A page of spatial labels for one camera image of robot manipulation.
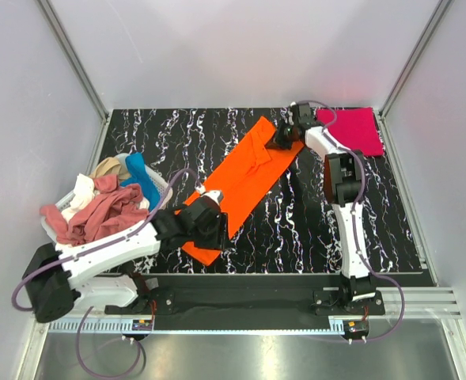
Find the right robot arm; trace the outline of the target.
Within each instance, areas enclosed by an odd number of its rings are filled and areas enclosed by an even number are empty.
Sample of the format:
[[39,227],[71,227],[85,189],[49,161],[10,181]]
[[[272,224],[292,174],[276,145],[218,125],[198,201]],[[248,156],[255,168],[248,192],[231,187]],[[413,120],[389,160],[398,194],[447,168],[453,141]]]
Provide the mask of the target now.
[[374,301],[376,284],[369,261],[363,230],[363,195],[366,175],[363,154],[340,143],[329,131],[338,120],[331,110],[332,120],[317,119],[314,105],[319,101],[299,101],[290,104],[287,114],[278,123],[269,150],[288,150],[295,143],[318,154],[324,162],[324,196],[338,223],[342,265],[340,285],[334,303],[347,312],[365,309]]

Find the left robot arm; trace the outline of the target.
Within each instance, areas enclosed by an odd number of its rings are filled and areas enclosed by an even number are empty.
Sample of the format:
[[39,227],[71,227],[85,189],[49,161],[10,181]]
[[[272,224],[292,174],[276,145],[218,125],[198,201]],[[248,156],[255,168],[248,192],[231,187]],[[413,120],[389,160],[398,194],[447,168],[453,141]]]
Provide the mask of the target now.
[[39,323],[58,320],[78,305],[113,308],[118,313],[134,310],[144,297],[140,283],[131,275],[106,279],[101,273],[187,243],[224,249],[229,236],[222,200],[222,193],[213,190],[189,205],[156,211],[147,220],[93,243],[61,250],[52,243],[41,245],[15,290],[26,290],[27,309]]

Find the orange t shirt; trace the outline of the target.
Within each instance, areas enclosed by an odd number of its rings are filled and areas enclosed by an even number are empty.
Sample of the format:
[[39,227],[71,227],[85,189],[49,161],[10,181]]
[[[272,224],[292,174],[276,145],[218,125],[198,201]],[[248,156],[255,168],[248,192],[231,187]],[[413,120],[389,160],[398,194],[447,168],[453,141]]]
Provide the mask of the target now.
[[220,190],[224,196],[221,210],[228,216],[229,238],[304,147],[302,142],[295,142],[289,150],[270,150],[266,144],[274,133],[274,124],[260,117],[204,182],[207,190]]

